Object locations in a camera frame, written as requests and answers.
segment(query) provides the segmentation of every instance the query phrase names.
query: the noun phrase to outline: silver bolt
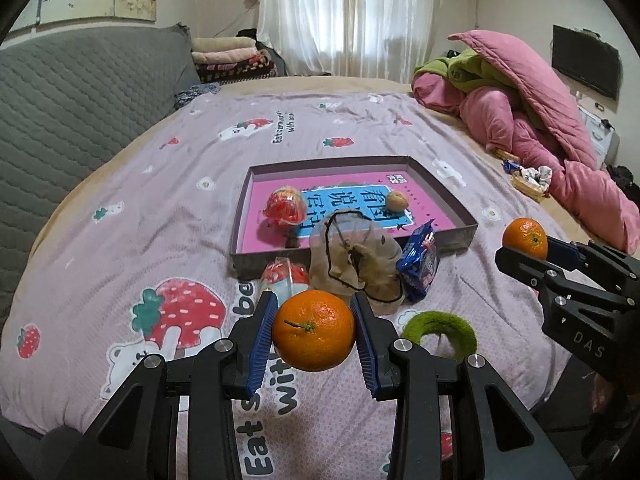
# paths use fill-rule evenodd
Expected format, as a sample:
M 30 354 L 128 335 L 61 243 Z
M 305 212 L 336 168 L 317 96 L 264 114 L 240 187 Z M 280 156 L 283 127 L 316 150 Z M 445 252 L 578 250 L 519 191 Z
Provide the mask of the silver bolt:
M 466 358 L 466 362 L 473 368 L 482 368 L 486 364 L 486 359 L 480 354 L 471 354 Z
M 218 352 L 229 352 L 233 347 L 234 342 L 231 339 L 218 339 L 213 345 Z
M 414 344 L 408 339 L 396 339 L 394 341 L 394 348 L 401 352 L 408 352 L 413 346 Z
M 142 361 L 142 364 L 145 365 L 145 368 L 157 368 L 161 362 L 162 359 L 159 355 L 149 355 L 145 357 L 145 360 Z

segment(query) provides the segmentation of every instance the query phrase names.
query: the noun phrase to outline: black flat screen tv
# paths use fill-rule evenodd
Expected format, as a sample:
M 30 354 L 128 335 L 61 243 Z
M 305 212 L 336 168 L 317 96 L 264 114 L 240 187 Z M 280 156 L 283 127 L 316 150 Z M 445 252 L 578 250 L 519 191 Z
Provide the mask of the black flat screen tv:
M 584 32 L 554 25 L 551 66 L 595 91 L 618 99 L 622 65 L 618 51 Z

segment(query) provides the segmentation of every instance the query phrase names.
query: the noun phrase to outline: sheer curtain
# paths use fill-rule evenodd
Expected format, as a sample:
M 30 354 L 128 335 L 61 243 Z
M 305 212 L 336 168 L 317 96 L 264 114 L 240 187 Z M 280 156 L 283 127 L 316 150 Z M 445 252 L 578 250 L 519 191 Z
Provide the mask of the sheer curtain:
M 260 0 L 258 39 L 300 75 L 409 82 L 442 0 Z

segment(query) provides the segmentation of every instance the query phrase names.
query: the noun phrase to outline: robotic arm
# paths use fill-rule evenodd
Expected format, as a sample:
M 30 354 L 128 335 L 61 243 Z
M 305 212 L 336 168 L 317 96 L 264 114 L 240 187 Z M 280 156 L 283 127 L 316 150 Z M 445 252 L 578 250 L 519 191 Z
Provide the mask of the robotic arm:
M 548 260 L 500 248 L 498 268 L 539 291 L 543 331 L 603 377 L 626 376 L 635 355 L 640 266 L 637 260 L 590 242 L 550 238 Z M 605 290 L 564 277 L 580 269 Z M 231 399 L 252 398 L 261 383 L 248 373 L 255 342 L 271 326 L 276 297 L 265 292 L 255 313 L 193 357 L 165 362 L 147 356 L 105 405 L 57 476 L 58 480 L 175 479 L 178 400 L 189 395 L 190 480 L 241 480 Z M 375 317 L 366 296 L 351 300 L 364 382 L 379 402 L 397 399 L 390 480 L 439 480 L 438 396 L 449 396 L 456 480 L 569 480 L 573 476 L 532 415 L 478 354 L 462 362 L 430 355 Z M 262 374 L 266 361 L 261 364 Z M 640 424 L 598 480 L 636 478 Z

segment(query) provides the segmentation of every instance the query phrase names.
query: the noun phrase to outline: tangerine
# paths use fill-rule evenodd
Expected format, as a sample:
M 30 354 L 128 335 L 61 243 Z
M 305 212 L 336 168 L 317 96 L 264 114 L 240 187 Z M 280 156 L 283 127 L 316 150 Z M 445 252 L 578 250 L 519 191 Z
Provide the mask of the tangerine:
M 339 365 L 353 347 L 355 320 L 343 300 L 324 290 L 306 290 L 279 308 L 271 339 L 284 362 L 305 372 Z
M 545 230 L 531 218 L 516 218 L 511 222 L 502 234 L 502 244 L 541 260 L 546 260 L 549 248 Z

